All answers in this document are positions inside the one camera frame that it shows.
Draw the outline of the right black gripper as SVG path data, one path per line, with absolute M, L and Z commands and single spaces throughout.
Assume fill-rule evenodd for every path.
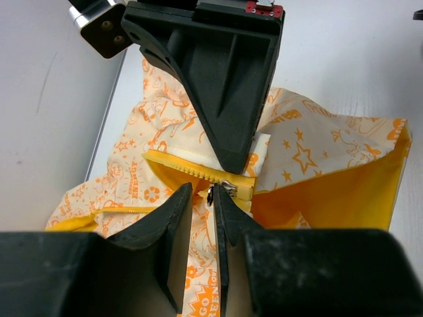
M 184 87 L 221 167 L 243 172 L 279 56 L 285 11 L 271 0 L 131 1 L 122 26 Z

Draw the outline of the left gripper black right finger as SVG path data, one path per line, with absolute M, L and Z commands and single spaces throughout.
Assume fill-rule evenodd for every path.
M 262 227 L 240 209 L 222 185 L 213 187 L 221 316 L 252 316 L 245 235 Z

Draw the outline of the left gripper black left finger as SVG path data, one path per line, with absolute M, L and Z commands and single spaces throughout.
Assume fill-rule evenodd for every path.
M 181 185 L 150 214 L 108 238 L 113 270 L 109 313 L 180 313 L 183 307 L 192 185 Z

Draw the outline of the orange patterned hooded jacket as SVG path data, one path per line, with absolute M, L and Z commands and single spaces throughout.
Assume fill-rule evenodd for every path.
M 106 174 L 69 190 L 50 231 L 111 236 L 193 187 L 183 316 L 219 316 L 213 209 L 207 190 L 225 180 L 234 202 L 268 229 L 388 229 L 411 144 L 402 118 L 332 114 L 271 88 L 240 175 L 217 161 L 183 86 L 143 63 L 143 100 L 132 110 Z

